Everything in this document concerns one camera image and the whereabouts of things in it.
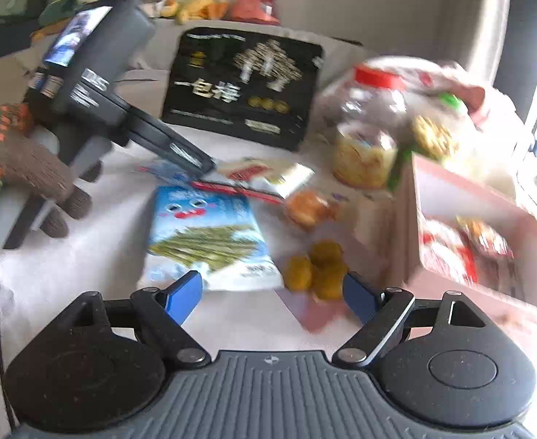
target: cartoon face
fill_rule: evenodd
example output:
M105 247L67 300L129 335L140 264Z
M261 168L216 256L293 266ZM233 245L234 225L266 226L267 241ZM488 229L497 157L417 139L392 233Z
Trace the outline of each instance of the cartoon face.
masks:
M178 220L185 220L195 216L203 216L206 213L205 206L208 202L203 198L194 198L189 200L188 206L182 206L180 203L169 203L165 206L165 211L171 213Z

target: food packaging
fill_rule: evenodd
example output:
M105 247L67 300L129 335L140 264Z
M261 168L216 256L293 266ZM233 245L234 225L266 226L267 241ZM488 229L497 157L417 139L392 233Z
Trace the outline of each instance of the food packaging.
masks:
M237 0L230 8L226 20L256 25L281 25L276 0Z
M380 287L404 285L423 299L440 299L445 291L457 290L492 318L537 318L537 221L533 215L489 187L467 180L420 155L414 155L404 167L395 206L390 270L379 278ZM504 236L514 253L513 274L518 278L524 300L494 289L492 271L479 262L478 283L473 285L457 283L425 268L421 261L420 240L424 233L421 213L426 218L453 223L457 216L482 220ZM505 269L499 270L509 275Z
M167 286L190 270L206 290L282 286L244 196L160 187L140 286Z
M329 96L320 97L316 104L325 122L321 133L328 142L335 142L338 124L353 121L377 125L396 140L408 137L400 76L358 64L353 79L343 80L344 77Z
M398 184L402 165L413 153L438 161L450 171L467 171L477 131L467 114L467 107L448 92L436 96L410 94L408 114L411 118L411 140L400 147L387 188Z
M481 256L490 259L513 259L514 254L503 236L479 219L457 217L457 223Z
M422 226L421 262L426 269L459 283L478 283L474 256L461 235L435 219L419 219Z
M366 64L372 68L400 75L405 81L406 89L412 93L436 95L449 91L453 85L449 70L421 58L381 56L367 60Z
M310 180L313 170L288 160L242 158L238 161L216 161L216 168L195 179L173 162L159 159L140 168L168 185L193 187L203 191L244 195L281 204Z
M285 202L285 216L305 231L336 218L339 210L338 201L312 189L301 190Z
M313 170L288 160L243 158L218 162L216 169L191 185L205 191L241 194L280 204L310 180Z
M334 176L354 188L382 188L396 158L395 140L381 128L357 121L340 124L337 129Z
M231 29L187 30L171 68L162 119L296 150L322 56L320 45L306 41Z

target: small screen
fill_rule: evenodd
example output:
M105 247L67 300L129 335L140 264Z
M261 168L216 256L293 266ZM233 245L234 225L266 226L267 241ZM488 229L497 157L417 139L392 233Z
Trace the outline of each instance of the small screen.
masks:
M45 62L67 67L77 48L111 9L111 6L100 6L75 15L47 53Z

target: red jar lid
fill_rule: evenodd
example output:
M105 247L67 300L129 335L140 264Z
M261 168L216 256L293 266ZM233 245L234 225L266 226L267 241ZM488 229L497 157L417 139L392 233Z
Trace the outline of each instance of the red jar lid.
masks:
M355 80L367 86L405 90L405 82L398 74L372 69L365 64L355 67Z

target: seaweed snack bag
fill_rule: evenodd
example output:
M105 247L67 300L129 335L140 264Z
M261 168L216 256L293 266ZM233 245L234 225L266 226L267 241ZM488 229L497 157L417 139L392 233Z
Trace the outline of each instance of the seaweed snack bag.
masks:
M295 150L322 65L318 44L218 28L183 33L162 119Z
M166 287L190 270L206 290L282 287L244 196L161 187L155 203L141 287Z

